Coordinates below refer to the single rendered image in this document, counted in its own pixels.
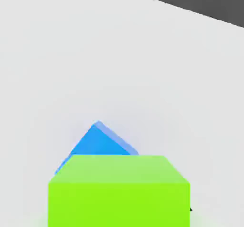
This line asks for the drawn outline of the small green cube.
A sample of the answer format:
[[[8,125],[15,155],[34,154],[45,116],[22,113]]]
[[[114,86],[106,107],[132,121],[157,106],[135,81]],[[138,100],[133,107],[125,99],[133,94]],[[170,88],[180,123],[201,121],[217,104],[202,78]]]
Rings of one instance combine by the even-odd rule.
[[[190,184],[164,156],[74,155],[48,184],[48,227],[190,227]]]

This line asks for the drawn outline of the small blue cube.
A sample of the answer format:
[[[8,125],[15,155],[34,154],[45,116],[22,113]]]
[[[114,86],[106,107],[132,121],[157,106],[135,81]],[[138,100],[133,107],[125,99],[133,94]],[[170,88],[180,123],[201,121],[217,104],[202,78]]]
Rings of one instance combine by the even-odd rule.
[[[60,169],[73,155],[137,155],[138,151],[105,126],[102,122],[94,123],[81,138],[74,149],[55,171]]]

